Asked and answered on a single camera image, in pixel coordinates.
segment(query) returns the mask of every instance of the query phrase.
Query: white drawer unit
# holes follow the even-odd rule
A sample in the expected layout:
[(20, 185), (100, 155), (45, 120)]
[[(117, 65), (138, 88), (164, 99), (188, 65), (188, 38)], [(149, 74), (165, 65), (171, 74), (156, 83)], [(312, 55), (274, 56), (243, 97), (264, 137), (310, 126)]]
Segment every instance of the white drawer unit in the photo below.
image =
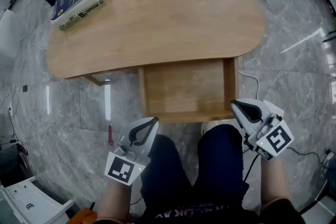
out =
[(23, 224), (66, 224), (69, 218), (65, 212), (74, 202), (59, 204), (37, 188), (34, 180), (31, 177), (2, 190), (16, 218)]

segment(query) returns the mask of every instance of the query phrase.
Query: stack of books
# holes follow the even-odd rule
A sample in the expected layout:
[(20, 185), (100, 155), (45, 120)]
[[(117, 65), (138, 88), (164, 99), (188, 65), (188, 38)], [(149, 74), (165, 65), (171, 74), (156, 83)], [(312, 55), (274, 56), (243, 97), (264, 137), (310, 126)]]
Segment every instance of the stack of books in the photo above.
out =
[(104, 4), (105, 0), (57, 0), (51, 23), (66, 31)]

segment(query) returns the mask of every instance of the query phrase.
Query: wooden table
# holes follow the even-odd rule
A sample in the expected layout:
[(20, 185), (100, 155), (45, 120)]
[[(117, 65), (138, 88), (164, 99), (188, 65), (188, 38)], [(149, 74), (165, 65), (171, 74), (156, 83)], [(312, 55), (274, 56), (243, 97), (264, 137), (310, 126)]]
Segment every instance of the wooden table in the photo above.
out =
[(165, 122), (232, 118), (235, 58), (254, 49), (265, 30), (256, 0), (106, 3), (68, 31), (52, 31), (47, 62), (55, 76), (101, 85), (93, 74), (139, 67), (146, 115)]

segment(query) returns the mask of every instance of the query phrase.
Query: orange object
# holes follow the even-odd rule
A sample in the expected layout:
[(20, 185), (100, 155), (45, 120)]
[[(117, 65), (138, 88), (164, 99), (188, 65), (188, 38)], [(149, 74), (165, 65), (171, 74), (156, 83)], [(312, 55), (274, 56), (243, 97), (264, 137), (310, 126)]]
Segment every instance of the orange object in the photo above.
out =
[(83, 208), (75, 214), (67, 224), (93, 224), (97, 220), (97, 213), (89, 208)]

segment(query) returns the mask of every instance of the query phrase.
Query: open drawer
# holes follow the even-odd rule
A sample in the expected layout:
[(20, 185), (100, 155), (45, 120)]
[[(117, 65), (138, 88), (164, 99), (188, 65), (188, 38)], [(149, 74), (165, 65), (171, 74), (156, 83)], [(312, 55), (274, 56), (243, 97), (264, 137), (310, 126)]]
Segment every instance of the open drawer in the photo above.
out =
[(163, 63), (139, 68), (145, 116), (162, 123), (232, 119), (236, 58)]

